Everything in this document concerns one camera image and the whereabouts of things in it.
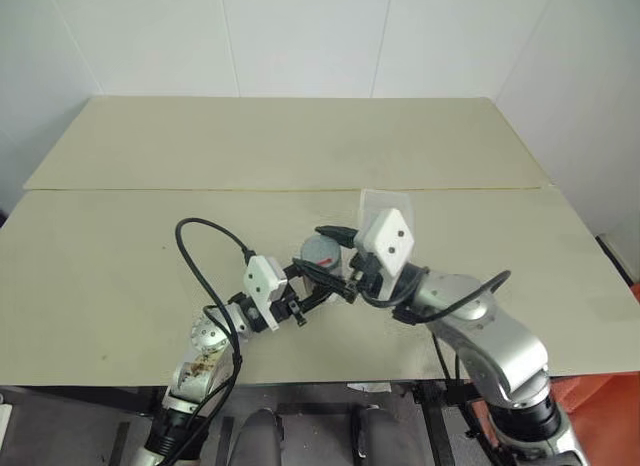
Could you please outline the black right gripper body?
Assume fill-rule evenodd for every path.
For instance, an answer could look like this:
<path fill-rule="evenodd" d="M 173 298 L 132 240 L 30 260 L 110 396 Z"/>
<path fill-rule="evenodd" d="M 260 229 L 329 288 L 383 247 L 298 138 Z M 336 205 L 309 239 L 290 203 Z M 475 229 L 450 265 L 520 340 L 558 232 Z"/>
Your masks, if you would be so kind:
<path fill-rule="evenodd" d="M 371 306 L 387 306 L 378 298 L 382 286 L 382 266 L 373 253 L 356 253 L 349 262 L 350 276 L 346 280 L 346 302 L 353 304 L 361 297 Z"/>

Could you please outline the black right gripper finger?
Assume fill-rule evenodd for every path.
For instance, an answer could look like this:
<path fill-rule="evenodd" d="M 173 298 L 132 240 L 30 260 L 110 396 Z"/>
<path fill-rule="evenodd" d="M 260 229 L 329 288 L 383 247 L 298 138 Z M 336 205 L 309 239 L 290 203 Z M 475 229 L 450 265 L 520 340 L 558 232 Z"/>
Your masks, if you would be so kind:
<path fill-rule="evenodd" d="M 358 230 L 344 226 L 324 225 L 317 226 L 315 231 L 325 237 L 336 241 L 342 247 L 354 247 Z"/>
<path fill-rule="evenodd" d="M 341 276 L 332 274 L 327 268 L 300 258 L 294 258 L 293 264 L 303 276 L 316 285 L 328 289 L 332 294 L 341 296 L 347 303 L 353 304 L 357 298 L 357 289 Z"/>

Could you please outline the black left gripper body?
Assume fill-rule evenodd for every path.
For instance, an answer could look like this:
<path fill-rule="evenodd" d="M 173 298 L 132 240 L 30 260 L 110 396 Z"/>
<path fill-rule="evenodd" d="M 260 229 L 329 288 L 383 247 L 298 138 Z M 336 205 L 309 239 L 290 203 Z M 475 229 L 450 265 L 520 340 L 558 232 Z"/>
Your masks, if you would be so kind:
<path fill-rule="evenodd" d="M 307 319 L 299 309 L 300 297 L 294 287 L 287 282 L 280 296 L 271 303 L 270 312 L 274 316 L 276 323 L 293 318 L 299 327 L 307 324 Z"/>

